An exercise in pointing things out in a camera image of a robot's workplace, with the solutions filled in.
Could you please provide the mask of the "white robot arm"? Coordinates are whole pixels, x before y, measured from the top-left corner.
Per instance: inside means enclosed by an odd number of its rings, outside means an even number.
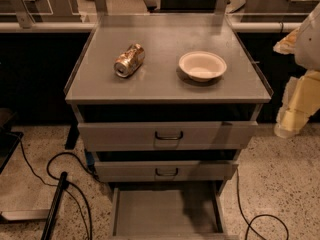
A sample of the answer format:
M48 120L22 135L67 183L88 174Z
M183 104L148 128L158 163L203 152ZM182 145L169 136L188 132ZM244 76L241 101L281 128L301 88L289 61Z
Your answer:
M299 79L289 79L274 127L278 137L291 138L320 109L320 4L297 29L278 41L273 50L293 54L295 63L306 70Z

